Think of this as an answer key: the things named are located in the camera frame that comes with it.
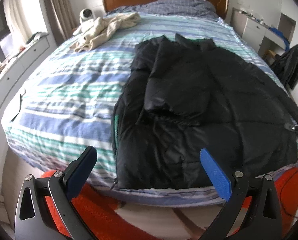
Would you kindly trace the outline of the striped bed duvet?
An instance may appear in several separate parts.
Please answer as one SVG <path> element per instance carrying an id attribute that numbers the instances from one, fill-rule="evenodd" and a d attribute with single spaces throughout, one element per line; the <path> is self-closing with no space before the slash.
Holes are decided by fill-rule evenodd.
<path id="1" fill-rule="evenodd" d="M 218 204 L 221 198 L 211 184 L 179 190 L 117 186 L 113 110 L 131 75 L 135 46 L 161 36 L 174 40 L 176 34 L 190 40 L 211 39 L 216 46 L 257 66 L 285 89 L 269 66 L 220 18 L 157 14 L 141 14 L 140 18 L 136 26 L 119 29 L 91 51 L 77 53 L 70 49 L 78 37 L 58 47 L 24 83 L 21 106 L 3 126 L 8 144 L 19 157 L 42 171 L 64 169 L 86 147 L 93 146 L 98 157 L 88 182 L 97 191 L 125 202 L 153 206 Z M 268 174 L 279 179 L 296 165 L 298 159 Z"/>

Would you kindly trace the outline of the black puffer jacket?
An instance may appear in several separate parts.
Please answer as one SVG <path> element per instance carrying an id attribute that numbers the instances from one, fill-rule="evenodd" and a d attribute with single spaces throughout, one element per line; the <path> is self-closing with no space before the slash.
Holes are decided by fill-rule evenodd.
<path id="1" fill-rule="evenodd" d="M 296 136 L 285 129 L 293 122 L 298 107 L 288 94 L 213 40 L 141 42 L 113 110 L 117 186 L 209 186 L 203 148 L 251 177 L 276 171 L 298 159 Z"/>

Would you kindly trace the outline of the dark jacket on chair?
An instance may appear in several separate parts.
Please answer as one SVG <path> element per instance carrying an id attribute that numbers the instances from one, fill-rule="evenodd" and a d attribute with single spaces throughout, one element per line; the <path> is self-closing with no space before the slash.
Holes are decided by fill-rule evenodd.
<path id="1" fill-rule="evenodd" d="M 278 55 L 270 68 L 284 87 L 294 89 L 298 82 L 298 44 Z"/>

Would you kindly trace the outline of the white window cabinet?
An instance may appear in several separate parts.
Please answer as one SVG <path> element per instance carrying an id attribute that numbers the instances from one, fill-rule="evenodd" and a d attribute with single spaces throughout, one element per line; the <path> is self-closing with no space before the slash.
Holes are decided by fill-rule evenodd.
<path id="1" fill-rule="evenodd" d="M 38 37 L 38 40 L 34 40 L 17 57 L 7 63 L 0 74 L 0 116 L 25 80 L 55 50 L 49 33 L 39 33 Z"/>

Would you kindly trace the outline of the white desk with drawers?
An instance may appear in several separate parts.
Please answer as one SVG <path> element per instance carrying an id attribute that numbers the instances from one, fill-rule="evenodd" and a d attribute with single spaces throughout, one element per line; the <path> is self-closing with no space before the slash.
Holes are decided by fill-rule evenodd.
<path id="1" fill-rule="evenodd" d="M 230 25 L 259 56 L 270 49 L 285 51 L 285 42 L 280 36 L 238 9 L 233 8 Z"/>

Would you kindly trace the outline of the orange rug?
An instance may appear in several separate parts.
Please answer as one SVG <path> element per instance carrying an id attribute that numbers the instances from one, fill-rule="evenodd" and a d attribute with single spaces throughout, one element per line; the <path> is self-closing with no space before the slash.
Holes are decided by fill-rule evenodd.
<path id="1" fill-rule="evenodd" d="M 280 199 L 282 211 L 283 237 L 291 228 L 293 218 L 298 208 L 298 168 L 291 168 L 275 181 L 275 187 Z M 51 197 L 45 197 L 47 210 L 60 233 L 71 237 L 63 224 Z M 114 198 L 105 197 L 97 193 L 89 184 L 85 184 L 77 198 L 73 199 L 73 206 L 82 220 L 99 239 L 159 239 L 149 233 L 131 225 L 121 218 L 115 210 L 121 203 Z M 200 228 L 178 208 L 172 209 L 182 226 L 189 233 L 190 239 L 198 239 L 207 227 Z"/>

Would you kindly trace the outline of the beige curtain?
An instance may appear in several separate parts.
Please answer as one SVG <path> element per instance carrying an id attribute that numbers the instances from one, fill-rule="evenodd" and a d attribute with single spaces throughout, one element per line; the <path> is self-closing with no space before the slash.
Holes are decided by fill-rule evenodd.
<path id="1" fill-rule="evenodd" d="M 46 0 L 46 6 L 56 42 L 62 43 L 71 38 L 77 22 L 70 0 Z"/>

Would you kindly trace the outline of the cream fleece garment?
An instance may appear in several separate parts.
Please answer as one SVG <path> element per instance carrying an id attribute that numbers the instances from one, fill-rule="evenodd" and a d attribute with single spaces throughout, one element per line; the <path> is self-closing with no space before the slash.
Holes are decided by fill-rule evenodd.
<path id="1" fill-rule="evenodd" d="M 111 39 L 117 30 L 134 27 L 140 20 L 137 12 L 87 20 L 73 32 L 74 36 L 78 35 L 78 39 L 70 46 L 70 49 L 77 53 L 91 51 Z"/>

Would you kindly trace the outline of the blue checked pillow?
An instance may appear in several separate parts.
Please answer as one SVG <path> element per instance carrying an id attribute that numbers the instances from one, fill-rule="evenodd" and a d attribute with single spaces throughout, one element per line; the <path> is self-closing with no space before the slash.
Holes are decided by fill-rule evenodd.
<path id="1" fill-rule="evenodd" d="M 215 6 L 207 0 L 157 0 L 147 4 L 121 6 L 107 12 L 106 16 L 127 12 L 219 18 Z"/>

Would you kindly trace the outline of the wooden chair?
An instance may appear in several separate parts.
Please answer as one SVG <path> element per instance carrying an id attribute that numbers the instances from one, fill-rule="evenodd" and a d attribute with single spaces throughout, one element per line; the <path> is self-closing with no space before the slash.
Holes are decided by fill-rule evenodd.
<path id="1" fill-rule="evenodd" d="M 262 59 L 264 61 L 268 61 L 268 62 L 270 62 L 271 60 L 276 60 L 277 59 L 277 53 L 268 49 L 263 54 Z"/>

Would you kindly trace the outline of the blue cloth on desk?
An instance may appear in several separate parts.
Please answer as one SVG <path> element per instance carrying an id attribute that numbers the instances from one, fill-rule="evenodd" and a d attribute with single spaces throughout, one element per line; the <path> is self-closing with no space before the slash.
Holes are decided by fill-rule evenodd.
<path id="1" fill-rule="evenodd" d="M 290 50 L 290 42 L 288 41 L 288 39 L 284 36 L 284 34 L 278 30 L 277 28 L 275 27 L 269 27 L 269 29 L 274 32 L 276 35 L 278 35 L 284 42 L 285 44 L 285 51 L 288 51 Z"/>

